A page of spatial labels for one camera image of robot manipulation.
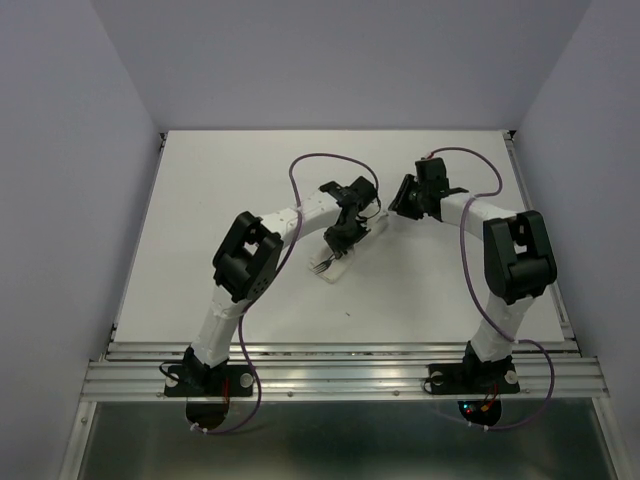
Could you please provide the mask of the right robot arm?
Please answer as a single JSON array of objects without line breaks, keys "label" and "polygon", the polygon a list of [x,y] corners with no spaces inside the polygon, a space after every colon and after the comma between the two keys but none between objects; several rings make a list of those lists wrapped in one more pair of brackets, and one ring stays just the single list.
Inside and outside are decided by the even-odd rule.
[{"label": "right robot arm", "polygon": [[390,209],[401,217],[429,216],[458,227],[459,241],[481,240],[489,296],[471,299],[481,315],[478,330],[458,363],[432,363],[425,381],[433,395],[519,392],[512,349],[528,310],[557,279],[557,265],[546,225],[535,210],[495,206],[488,194],[471,194],[450,185],[443,159],[416,162],[404,177]]}]

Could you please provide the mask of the white cloth napkin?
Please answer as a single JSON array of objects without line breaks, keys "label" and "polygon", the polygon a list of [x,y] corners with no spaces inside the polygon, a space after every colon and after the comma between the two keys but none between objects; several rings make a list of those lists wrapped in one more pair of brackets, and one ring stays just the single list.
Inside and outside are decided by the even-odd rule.
[{"label": "white cloth napkin", "polygon": [[[349,270],[356,257],[359,254],[364,254],[374,244],[375,240],[386,230],[389,225],[389,212],[384,209],[381,213],[374,216],[373,219],[366,222],[366,228],[369,229],[369,234],[352,247],[349,252],[336,260],[332,266],[324,273],[316,275],[329,284],[335,284],[340,278]],[[311,271],[311,266],[326,259],[331,250],[328,246],[323,246],[316,254],[312,255],[309,259],[308,269]]]}]

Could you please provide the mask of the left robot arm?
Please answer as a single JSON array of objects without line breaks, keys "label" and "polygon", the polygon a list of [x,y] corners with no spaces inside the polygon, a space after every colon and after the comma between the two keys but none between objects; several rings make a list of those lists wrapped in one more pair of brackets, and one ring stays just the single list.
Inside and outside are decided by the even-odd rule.
[{"label": "left robot arm", "polygon": [[378,202],[378,183],[360,176],[348,186],[330,181],[297,205],[270,214],[240,213],[213,257],[212,300],[183,355],[179,379],[199,393],[215,392],[240,318],[271,286],[296,242],[321,231],[329,250],[322,262],[327,271],[372,233],[363,212]]}]

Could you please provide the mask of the silver fork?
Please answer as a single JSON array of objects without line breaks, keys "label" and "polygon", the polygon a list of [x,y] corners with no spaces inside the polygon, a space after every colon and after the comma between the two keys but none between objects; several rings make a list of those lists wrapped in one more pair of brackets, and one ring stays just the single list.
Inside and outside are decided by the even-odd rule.
[{"label": "silver fork", "polygon": [[312,265],[311,271],[315,275],[320,275],[321,273],[326,272],[332,266],[332,264],[339,259],[340,259],[340,256],[337,256],[335,253],[332,253],[326,259],[320,261],[315,265]]}]

